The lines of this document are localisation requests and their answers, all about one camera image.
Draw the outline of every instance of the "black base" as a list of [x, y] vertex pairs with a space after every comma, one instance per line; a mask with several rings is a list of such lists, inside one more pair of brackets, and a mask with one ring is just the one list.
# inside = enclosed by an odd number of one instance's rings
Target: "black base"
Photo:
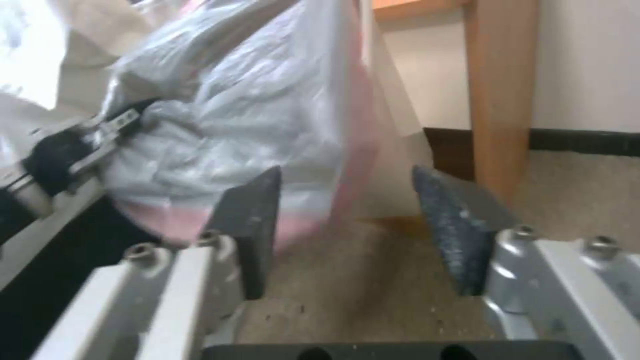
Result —
[[0, 291], [0, 359], [27, 359], [98, 266], [117, 264], [127, 247], [158, 239], [103, 198], [62, 229]]
[[229, 345], [208, 348], [202, 360], [581, 360], [555, 341]]

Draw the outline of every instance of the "wooden table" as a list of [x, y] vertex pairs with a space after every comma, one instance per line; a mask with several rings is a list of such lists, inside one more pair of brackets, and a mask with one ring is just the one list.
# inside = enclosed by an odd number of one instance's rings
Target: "wooden table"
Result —
[[476, 181], [511, 204], [527, 165], [538, 0], [372, 1], [378, 22], [463, 6]]

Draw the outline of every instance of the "white plastic bag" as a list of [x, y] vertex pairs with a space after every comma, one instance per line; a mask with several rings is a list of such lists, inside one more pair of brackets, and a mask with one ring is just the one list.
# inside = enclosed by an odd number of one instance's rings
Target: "white plastic bag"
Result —
[[115, 65], [102, 113], [158, 97], [104, 168], [110, 194], [165, 238], [192, 239], [228, 188], [283, 170], [279, 244], [345, 209], [376, 152], [352, 2], [213, 0]]

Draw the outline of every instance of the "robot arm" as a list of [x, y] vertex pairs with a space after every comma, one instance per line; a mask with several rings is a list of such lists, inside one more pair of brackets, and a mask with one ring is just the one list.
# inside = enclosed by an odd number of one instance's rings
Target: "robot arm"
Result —
[[0, 173], [0, 246], [54, 211], [52, 199], [74, 192], [142, 127], [141, 115], [155, 99], [138, 102], [107, 119], [93, 118], [41, 139], [31, 154]]

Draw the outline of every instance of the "trash bag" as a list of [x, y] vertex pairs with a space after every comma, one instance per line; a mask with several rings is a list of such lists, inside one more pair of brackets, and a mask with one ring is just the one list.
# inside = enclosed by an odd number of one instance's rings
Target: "trash bag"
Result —
[[356, 9], [343, 0], [212, 0], [113, 66], [101, 114], [157, 98], [101, 169], [121, 211], [197, 237], [228, 188], [279, 165], [276, 247], [349, 208], [377, 151]]

